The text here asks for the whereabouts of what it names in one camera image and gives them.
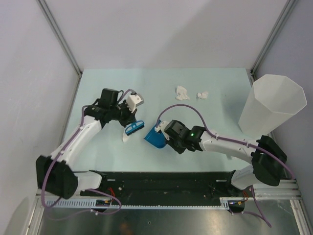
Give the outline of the blue hand brush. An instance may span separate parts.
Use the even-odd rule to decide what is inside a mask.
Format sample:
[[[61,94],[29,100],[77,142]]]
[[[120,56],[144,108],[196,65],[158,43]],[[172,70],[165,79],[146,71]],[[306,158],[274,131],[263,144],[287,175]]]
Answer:
[[[129,136],[129,135],[135,133],[136,131],[138,131],[138,130],[144,128],[144,126],[145,126],[145,123],[144,123],[144,121],[142,121],[142,120],[138,120],[138,121],[136,121],[136,122],[133,122],[133,123],[131,123],[130,125],[128,125],[128,126],[125,128],[125,134],[126,134],[127,136]]]

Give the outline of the blue dustpan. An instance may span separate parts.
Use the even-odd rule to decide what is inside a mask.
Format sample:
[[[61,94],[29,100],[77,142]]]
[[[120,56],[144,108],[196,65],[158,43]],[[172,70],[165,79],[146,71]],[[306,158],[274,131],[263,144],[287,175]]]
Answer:
[[[155,128],[161,123],[161,120],[157,122],[153,126],[153,128],[150,129],[150,131],[147,133],[147,135],[144,137],[144,140],[153,145],[154,147],[161,149],[166,146],[166,138],[162,132],[157,132]]]

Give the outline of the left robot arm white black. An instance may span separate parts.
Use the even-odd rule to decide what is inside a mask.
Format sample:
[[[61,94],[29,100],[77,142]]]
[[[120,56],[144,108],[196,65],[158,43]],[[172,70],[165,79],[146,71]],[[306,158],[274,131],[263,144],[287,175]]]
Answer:
[[[108,190],[104,174],[96,170],[76,173],[72,168],[86,145],[106,124],[118,121],[127,127],[136,122],[137,108],[143,102],[142,96],[132,89],[124,92],[104,88],[98,99],[82,107],[80,123],[72,135],[50,155],[37,158],[38,188],[63,199],[87,189],[104,195]]]

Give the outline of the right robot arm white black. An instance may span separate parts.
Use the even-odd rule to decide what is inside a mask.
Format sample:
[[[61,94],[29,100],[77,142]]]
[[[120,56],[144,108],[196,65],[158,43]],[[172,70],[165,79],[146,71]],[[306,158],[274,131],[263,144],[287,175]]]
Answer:
[[[238,196],[248,186],[258,183],[276,187],[283,179],[284,168],[280,162],[285,163],[287,156],[268,136],[261,136],[259,140],[248,143],[226,141],[221,137],[210,136],[204,127],[188,129],[177,120],[163,121],[158,128],[166,143],[179,154],[185,150],[217,152],[247,162],[249,165],[243,169],[230,172],[225,184],[225,190],[230,196]]]

